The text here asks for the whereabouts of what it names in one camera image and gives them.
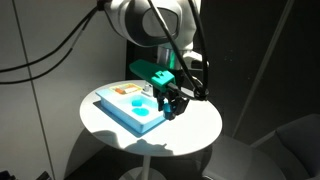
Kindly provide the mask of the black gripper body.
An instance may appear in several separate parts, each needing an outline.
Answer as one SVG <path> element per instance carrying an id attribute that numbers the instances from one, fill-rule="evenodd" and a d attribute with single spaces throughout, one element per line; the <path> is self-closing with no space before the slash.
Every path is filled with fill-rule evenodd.
<path id="1" fill-rule="evenodd" d="M 153 96 L 157 99 L 157 97 L 164 97 L 164 104 L 169 103 L 170 105 L 175 105 L 177 107 L 176 115 L 182 114 L 189 100 L 180 96 L 176 91 L 168 90 L 167 92 L 161 92 L 158 89 L 153 90 Z"/>

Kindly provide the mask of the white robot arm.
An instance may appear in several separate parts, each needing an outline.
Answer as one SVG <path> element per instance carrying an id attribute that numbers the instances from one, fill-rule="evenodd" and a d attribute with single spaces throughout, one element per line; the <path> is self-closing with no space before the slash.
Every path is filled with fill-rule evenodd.
<path id="1" fill-rule="evenodd" d="M 172 120 L 182 114 L 190 97 L 181 91 L 187 79 L 194 97 L 202 97 L 201 82 L 192 77 L 192 63 L 207 62 L 193 51 L 195 33 L 201 29 L 201 0 L 106 0 L 98 7 L 117 34 L 140 47 L 155 47 L 157 61 L 136 60 L 131 72 L 153 86 L 158 110 Z"/>

